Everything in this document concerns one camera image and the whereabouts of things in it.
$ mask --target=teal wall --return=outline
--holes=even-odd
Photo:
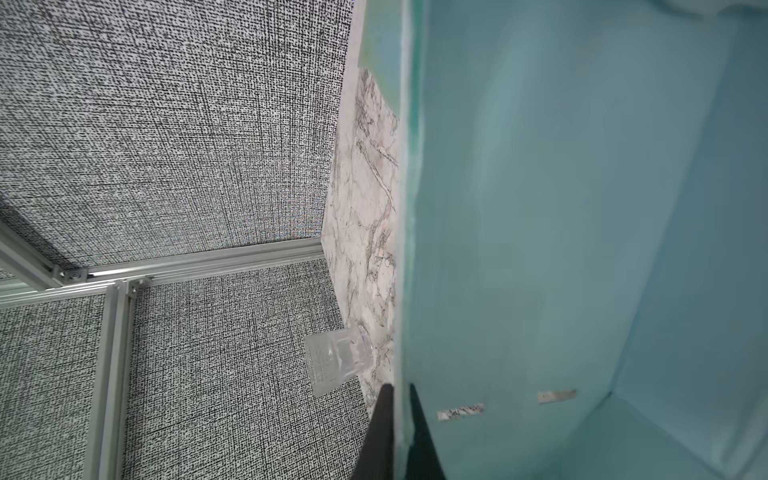
[[[757,453],[742,480],[765,480],[768,477],[768,442]]]
[[[609,391],[737,24],[638,0],[427,12],[401,384],[449,478],[514,478]]]
[[[401,0],[366,0],[358,66],[376,79],[384,101],[400,112]]]
[[[555,471],[558,480],[720,480],[615,396],[579,427]]]
[[[767,208],[763,17],[745,21],[733,50],[616,388],[726,475],[768,438]]]

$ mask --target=black and white patterned backdrop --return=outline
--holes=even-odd
[[[348,478],[359,381],[314,398],[303,350],[340,328],[325,260],[141,290],[123,478]]]
[[[0,478],[81,478],[104,296],[0,310]]]
[[[67,268],[318,236],[351,12],[0,3],[0,219]]]

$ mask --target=aluminum frame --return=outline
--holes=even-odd
[[[83,464],[84,480],[122,476],[135,300],[146,279],[123,280],[106,289],[96,376]]]
[[[59,274],[64,286],[43,291],[33,291],[19,279],[0,280],[0,309],[101,295],[122,280],[148,278],[153,285],[164,285],[321,258],[320,238],[308,238],[67,270]]]
[[[27,243],[5,223],[0,222],[0,266],[37,291],[62,285],[64,272]]]
[[[153,284],[161,285],[323,257],[320,238],[306,238],[67,270],[63,281],[75,285],[148,277]]]

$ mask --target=marble sticker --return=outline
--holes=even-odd
[[[437,412],[438,422],[447,422],[448,420],[456,420],[461,417],[479,415],[485,410],[485,405],[482,403],[476,403],[468,407],[459,407],[457,409],[440,410]]]

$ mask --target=small label sticker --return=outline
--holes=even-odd
[[[485,410],[485,405],[482,403],[476,403],[473,406],[458,407],[457,409],[440,410],[437,412],[438,422],[447,422],[448,420],[456,420],[461,417],[467,417],[472,415],[478,415]]]
[[[563,400],[570,400],[575,398],[576,390],[547,390],[546,392],[538,393],[539,404],[562,402]]]

